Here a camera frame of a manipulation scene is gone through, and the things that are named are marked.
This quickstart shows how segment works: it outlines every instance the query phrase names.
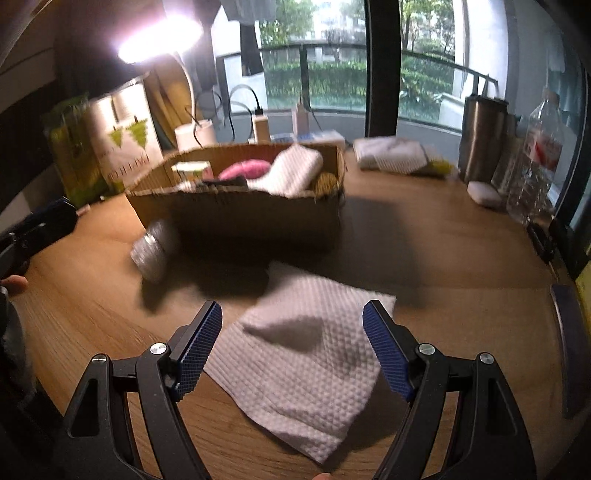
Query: white folded towel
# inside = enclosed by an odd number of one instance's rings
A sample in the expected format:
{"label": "white folded towel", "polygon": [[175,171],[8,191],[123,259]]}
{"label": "white folded towel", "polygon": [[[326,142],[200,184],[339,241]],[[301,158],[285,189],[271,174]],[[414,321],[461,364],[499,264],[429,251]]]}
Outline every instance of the white folded towel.
{"label": "white folded towel", "polygon": [[247,185],[252,190],[263,190],[271,195],[295,197],[310,186],[323,164],[319,151],[294,143],[277,155],[266,175],[248,180]]}
{"label": "white folded towel", "polygon": [[360,138],[353,143],[361,170],[381,170],[408,175],[428,163],[423,146],[398,137]]}
{"label": "white folded towel", "polygon": [[379,363],[363,306],[395,297],[272,262],[269,286],[219,336],[205,371],[252,420],[323,463],[374,388]]}

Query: product box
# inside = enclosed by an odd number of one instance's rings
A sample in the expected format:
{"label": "product box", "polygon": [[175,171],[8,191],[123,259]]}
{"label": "product box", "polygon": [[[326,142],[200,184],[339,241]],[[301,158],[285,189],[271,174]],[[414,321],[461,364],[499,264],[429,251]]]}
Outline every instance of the product box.
{"label": "product box", "polygon": [[230,165],[252,158],[273,162],[289,144],[229,144],[172,154],[137,181],[127,198],[144,226],[160,218],[173,221],[181,232],[285,241],[323,249],[334,245],[339,231],[339,204],[345,163],[342,151],[332,145],[309,145],[324,160],[323,170],[333,173],[338,185],[329,194],[312,191],[296,198],[270,195],[246,187],[208,187],[198,193],[174,191],[178,178],[172,165],[208,161],[213,175]]}

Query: white sponge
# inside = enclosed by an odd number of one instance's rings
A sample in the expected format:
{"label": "white sponge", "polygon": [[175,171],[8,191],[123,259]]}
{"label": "white sponge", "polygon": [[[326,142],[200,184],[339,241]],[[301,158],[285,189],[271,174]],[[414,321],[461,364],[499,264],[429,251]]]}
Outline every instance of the white sponge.
{"label": "white sponge", "polygon": [[478,205],[486,208],[500,209],[503,205],[501,195],[492,185],[483,181],[471,181],[468,184],[468,195]]}

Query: human hand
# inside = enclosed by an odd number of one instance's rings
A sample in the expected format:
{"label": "human hand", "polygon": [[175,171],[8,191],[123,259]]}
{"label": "human hand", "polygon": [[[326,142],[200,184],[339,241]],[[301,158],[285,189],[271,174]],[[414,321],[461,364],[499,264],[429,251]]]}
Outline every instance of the human hand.
{"label": "human hand", "polygon": [[19,275],[10,275],[10,277],[0,280],[0,287],[7,289],[10,297],[24,293],[28,285],[29,282],[27,279],[25,277],[20,277]]}

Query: bright light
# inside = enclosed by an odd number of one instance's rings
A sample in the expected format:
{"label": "bright light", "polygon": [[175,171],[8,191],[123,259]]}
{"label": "bright light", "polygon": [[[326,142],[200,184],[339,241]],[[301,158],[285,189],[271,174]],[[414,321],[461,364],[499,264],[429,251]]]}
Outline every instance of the bright light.
{"label": "bright light", "polygon": [[133,35],[119,49],[125,63],[139,63],[164,53],[182,53],[203,35],[199,22],[181,16],[170,16]]}

